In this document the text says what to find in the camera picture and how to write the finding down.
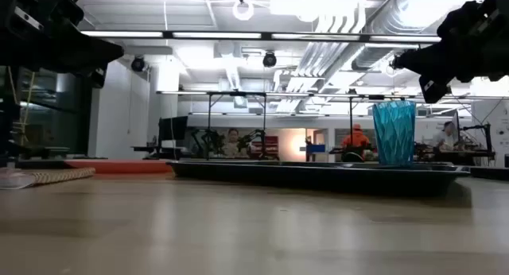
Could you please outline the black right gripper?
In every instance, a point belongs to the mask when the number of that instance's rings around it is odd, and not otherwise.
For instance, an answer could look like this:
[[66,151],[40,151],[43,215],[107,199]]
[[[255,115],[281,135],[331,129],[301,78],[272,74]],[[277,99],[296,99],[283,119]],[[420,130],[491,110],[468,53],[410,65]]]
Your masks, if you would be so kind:
[[449,51],[456,63],[457,78],[469,81],[481,76],[497,81],[508,75],[508,4],[486,0],[466,2],[449,12],[437,35],[444,44],[410,49],[396,55],[393,69],[408,69],[419,75],[426,103],[436,103],[450,92]]

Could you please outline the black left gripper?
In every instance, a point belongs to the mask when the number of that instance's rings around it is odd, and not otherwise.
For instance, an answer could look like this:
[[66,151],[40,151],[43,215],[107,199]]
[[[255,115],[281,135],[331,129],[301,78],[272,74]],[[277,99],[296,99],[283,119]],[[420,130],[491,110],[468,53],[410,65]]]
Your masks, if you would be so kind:
[[115,43],[82,34],[76,27],[46,34],[39,29],[1,28],[1,65],[20,66],[32,71],[92,72],[90,84],[103,88],[107,65],[124,55]]

